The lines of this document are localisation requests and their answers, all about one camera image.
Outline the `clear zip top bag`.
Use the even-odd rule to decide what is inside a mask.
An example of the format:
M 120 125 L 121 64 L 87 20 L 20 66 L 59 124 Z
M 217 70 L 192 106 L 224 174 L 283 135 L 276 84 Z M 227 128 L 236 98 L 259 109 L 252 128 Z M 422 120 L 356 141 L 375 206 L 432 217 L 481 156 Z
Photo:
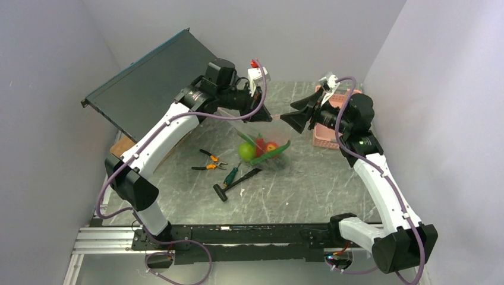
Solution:
M 277 172 L 291 166 L 291 127 L 273 115 L 271 122 L 228 121 L 240 138 L 237 152 L 253 168 Z

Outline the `red tomato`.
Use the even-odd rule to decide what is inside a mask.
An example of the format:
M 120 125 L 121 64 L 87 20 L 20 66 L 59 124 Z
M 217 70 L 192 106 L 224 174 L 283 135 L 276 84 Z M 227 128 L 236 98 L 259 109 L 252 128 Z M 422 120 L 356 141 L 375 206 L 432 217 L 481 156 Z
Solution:
M 278 148 L 278 145 L 277 143 L 273 142 L 273 141 L 269 141 L 267 142 L 265 145 L 264 145 L 264 152 L 265 153 L 269 153 L 271 151 L 274 151 Z

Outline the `green chili pepper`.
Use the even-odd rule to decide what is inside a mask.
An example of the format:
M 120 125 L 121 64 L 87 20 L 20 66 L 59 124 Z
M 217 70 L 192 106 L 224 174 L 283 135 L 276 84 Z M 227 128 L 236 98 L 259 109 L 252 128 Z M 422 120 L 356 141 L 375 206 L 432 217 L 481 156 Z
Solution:
M 249 161 L 249 163 L 251 165 L 257 165 L 259 163 L 265 162 L 266 160 L 278 158 L 287 148 L 290 147 L 290 145 L 291 141 L 288 140 L 284 145 L 278 146 L 276 150 L 271 151 L 269 153 L 264 152 L 264 154 L 261 157 L 252 159 L 251 161 Z

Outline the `green lime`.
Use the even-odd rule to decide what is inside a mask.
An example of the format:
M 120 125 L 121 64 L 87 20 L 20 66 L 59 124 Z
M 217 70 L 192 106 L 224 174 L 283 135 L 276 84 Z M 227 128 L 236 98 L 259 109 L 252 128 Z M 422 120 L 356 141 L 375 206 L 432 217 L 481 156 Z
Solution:
M 256 158 L 256 147 L 249 142 L 243 142 L 238 147 L 238 155 L 244 162 L 249 162 Z

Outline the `red chili pepper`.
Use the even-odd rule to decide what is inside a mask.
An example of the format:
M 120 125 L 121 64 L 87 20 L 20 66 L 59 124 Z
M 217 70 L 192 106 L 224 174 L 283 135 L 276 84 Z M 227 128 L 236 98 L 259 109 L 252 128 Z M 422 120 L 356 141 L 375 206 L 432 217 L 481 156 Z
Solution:
M 255 150 L 255 155 L 256 158 L 261 157 L 264 154 L 264 139 L 263 137 L 257 137 L 256 140 L 256 150 Z

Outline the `green cucumber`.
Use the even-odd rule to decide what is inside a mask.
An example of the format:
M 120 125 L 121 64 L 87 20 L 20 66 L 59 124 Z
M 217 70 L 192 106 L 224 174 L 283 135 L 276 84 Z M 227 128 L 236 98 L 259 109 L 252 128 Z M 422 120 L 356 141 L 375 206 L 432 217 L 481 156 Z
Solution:
M 240 131 L 237 131 L 237 135 L 242 138 L 244 141 L 248 142 L 249 144 L 251 145 L 255 145 L 256 142 L 255 142 L 255 139 L 247 134 L 244 134 Z

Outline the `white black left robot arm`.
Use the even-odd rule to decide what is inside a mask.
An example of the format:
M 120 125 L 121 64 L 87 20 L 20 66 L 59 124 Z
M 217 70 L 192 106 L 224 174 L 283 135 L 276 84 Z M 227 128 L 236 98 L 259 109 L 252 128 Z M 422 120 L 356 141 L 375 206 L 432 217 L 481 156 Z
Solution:
M 251 62 L 245 85 L 239 89 L 240 77 L 232 62 L 210 61 L 205 73 L 181 89 L 168 111 L 136 145 L 106 159 L 108 178 L 102 191 L 112 188 L 129 203 L 126 209 L 137 215 L 155 249 L 163 249 L 173 240 L 172 226 L 157 201 L 159 190 L 148 180 L 162 159 L 206 118 L 231 120 L 216 115 L 219 108 L 238 111 L 236 120 L 244 122 L 272 120 L 264 105 L 269 71 L 258 59 Z

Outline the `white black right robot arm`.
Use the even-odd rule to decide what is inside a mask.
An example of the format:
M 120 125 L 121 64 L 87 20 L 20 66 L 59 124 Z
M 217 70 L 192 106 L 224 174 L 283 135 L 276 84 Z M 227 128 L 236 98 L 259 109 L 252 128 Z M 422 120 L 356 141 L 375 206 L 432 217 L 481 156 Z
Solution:
M 378 229 L 351 213 L 331 217 L 327 238 L 334 246 L 350 241 L 372 254 L 383 273 L 422 269 L 438 238 L 432 224 L 424 224 L 407 204 L 390 174 L 386 157 L 371 131 L 372 99 L 362 93 L 348 96 L 342 107 L 323 102 L 323 93 L 291 103 L 294 111 L 280 118 L 301 133 L 321 124 L 336 131 L 342 155 L 364 182 L 379 212 Z

